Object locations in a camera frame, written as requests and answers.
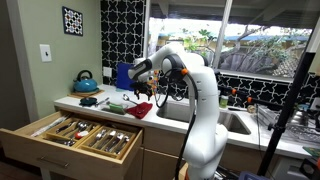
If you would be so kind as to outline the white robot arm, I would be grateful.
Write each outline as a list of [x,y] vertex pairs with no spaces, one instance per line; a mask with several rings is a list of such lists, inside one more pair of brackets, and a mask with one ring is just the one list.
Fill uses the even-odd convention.
[[[186,52],[180,43],[163,46],[131,67],[128,76],[142,83],[142,75],[154,70],[187,84],[191,116],[179,158],[188,164],[189,180],[212,180],[228,139],[227,128],[218,123],[219,93],[214,70],[203,56]],[[180,159],[175,178],[178,178]]]

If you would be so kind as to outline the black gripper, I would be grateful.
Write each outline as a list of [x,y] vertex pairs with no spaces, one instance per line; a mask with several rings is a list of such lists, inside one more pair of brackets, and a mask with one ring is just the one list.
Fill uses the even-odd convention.
[[134,90],[134,95],[137,98],[140,98],[141,94],[145,94],[148,98],[153,95],[152,86],[146,82],[134,82],[130,87]]

